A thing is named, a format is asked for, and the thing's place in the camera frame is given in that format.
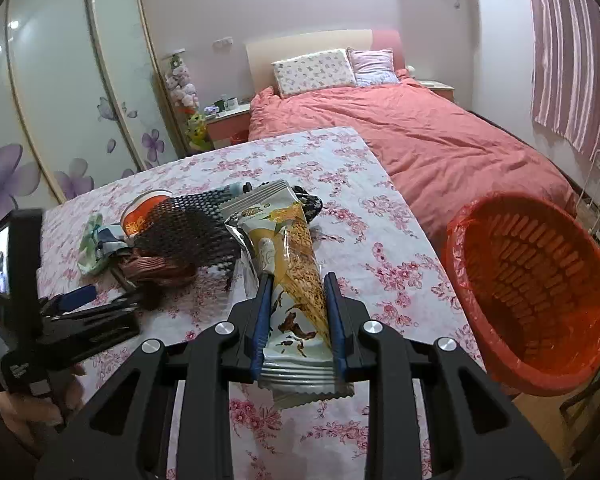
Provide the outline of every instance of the camera screen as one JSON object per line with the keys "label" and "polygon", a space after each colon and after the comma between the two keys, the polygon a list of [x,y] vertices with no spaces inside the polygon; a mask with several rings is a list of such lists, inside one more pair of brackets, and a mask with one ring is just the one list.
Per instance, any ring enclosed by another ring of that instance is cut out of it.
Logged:
{"label": "camera screen", "polygon": [[0,230],[0,293],[9,293],[9,276],[8,276],[8,249],[9,249],[9,226]]}

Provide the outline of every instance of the snack wrapper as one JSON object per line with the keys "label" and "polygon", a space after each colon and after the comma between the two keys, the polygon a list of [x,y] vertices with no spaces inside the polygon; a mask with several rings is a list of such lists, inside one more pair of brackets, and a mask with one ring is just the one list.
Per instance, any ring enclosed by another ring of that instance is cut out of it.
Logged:
{"label": "snack wrapper", "polygon": [[326,300],[302,203],[284,180],[271,182],[220,208],[246,259],[245,289],[272,274],[269,339],[258,386],[277,408],[353,394],[333,364]]}

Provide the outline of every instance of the table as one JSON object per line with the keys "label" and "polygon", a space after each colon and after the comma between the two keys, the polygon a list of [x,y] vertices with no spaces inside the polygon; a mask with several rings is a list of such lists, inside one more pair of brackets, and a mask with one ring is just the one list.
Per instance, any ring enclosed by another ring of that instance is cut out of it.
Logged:
{"label": "table", "polygon": [[246,142],[251,121],[250,104],[239,105],[234,110],[220,112],[206,120],[206,129],[214,148],[225,148],[232,144]]}
{"label": "table", "polygon": [[432,81],[432,80],[424,80],[424,79],[416,79],[418,83],[422,86],[431,90],[434,94],[438,94],[440,97],[447,99],[454,103],[454,90],[452,86],[441,83],[440,81]]}
{"label": "table", "polygon": [[[85,282],[98,287],[96,304],[121,293],[109,273],[80,278],[75,265],[83,224],[99,211],[117,222],[126,205],[157,188],[192,194],[236,181],[254,185],[278,178],[320,196],[322,213],[310,227],[321,273],[333,271],[346,296],[365,302],[374,319],[405,337],[431,343],[451,336],[481,362],[458,298],[424,232],[388,175],[352,128],[330,128],[248,142],[143,171],[80,195],[48,211],[42,236],[40,295],[67,292]],[[84,400],[145,339],[165,344],[193,339],[226,319],[244,297],[237,271],[229,292],[224,279],[200,269],[195,283],[171,291],[160,309],[141,314],[142,333],[84,363]],[[349,399],[317,402],[278,412],[270,392],[231,385],[230,423],[236,478],[272,480],[361,479],[368,435],[368,386]],[[421,414],[420,395],[416,403]],[[174,416],[174,424],[179,423]],[[422,468],[430,476],[426,428]],[[177,433],[172,434],[175,442]],[[168,478],[174,476],[170,454]]]}

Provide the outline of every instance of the person's hand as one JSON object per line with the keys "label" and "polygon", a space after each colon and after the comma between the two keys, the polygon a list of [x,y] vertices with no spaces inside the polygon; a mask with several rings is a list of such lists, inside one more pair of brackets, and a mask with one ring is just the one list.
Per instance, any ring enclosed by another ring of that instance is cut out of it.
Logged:
{"label": "person's hand", "polygon": [[[74,376],[84,375],[84,369],[80,365],[73,366],[71,372]],[[64,403],[72,412],[82,407],[82,385],[75,377],[64,394]],[[62,423],[60,409],[55,404],[8,392],[0,392],[0,416],[4,425],[33,450],[38,450],[38,444],[31,433],[29,422],[43,422],[51,426]]]}

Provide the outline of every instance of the stuffed toy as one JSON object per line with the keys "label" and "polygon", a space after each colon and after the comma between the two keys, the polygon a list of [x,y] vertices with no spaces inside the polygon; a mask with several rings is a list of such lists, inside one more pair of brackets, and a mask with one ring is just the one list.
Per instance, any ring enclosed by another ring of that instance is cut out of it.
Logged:
{"label": "stuffed toy", "polygon": [[173,76],[168,76],[166,83],[169,90],[173,90],[176,88],[176,86],[178,86],[178,82]]}
{"label": "stuffed toy", "polygon": [[200,152],[209,152],[214,146],[206,140],[206,123],[203,114],[195,113],[187,121],[189,145]]}
{"label": "stuffed toy", "polygon": [[171,56],[165,84],[170,90],[170,96],[176,109],[186,114],[186,135],[189,146],[195,152],[209,152],[214,147],[206,138],[206,123],[204,114],[200,113],[200,101],[196,87],[191,82],[189,69],[184,64],[180,53]]}

